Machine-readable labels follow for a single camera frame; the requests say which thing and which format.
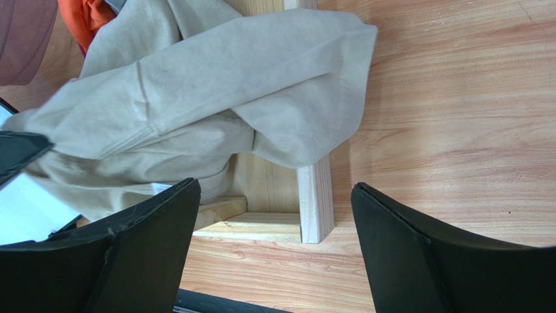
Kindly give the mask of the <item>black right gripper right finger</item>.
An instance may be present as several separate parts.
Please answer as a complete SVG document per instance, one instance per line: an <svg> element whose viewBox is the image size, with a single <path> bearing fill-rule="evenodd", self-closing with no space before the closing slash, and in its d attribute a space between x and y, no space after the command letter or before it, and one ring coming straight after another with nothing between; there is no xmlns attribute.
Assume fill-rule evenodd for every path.
<svg viewBox="0 0 556 313"><path fill-rule="evenodd" d="M554 312L555 248L457 228L358 183L351 206L377 312Z"/></svg>

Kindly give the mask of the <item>beige t shirt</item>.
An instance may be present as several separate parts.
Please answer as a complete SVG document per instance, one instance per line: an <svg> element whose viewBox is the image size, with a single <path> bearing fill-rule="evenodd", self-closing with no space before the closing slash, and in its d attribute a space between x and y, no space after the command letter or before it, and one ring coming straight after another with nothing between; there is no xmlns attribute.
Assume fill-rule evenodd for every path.
<svg viewBox="0 0 556 313"><path fill-rule="evenodd" d="M188 177L208 202L234 154L302 168L355 133L377 33L351 12L127 1L79 77L2 129L54 144L26 173L91 221Z"/></svg>

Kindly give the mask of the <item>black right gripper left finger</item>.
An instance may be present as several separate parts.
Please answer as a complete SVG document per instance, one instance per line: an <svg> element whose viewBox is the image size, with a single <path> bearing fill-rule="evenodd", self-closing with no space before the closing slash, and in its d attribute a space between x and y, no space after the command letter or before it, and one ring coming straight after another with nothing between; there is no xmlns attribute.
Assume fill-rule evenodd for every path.
<svg viewBox="0 0 556 313"><path fill-rule="evenodd" d="M171 312L200 205L186 179L45 241L1 247L2 312Z"/></svg>

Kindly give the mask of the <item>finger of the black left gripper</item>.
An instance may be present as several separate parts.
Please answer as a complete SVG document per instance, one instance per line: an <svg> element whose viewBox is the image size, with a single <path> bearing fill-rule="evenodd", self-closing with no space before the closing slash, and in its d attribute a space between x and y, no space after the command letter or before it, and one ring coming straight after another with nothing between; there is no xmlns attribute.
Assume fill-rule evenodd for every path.
<svg viewBox="0 0 556 313"><path fill-rule="evenodd" d="M1 131L1 187L53 146L42 134Z"/></svg>

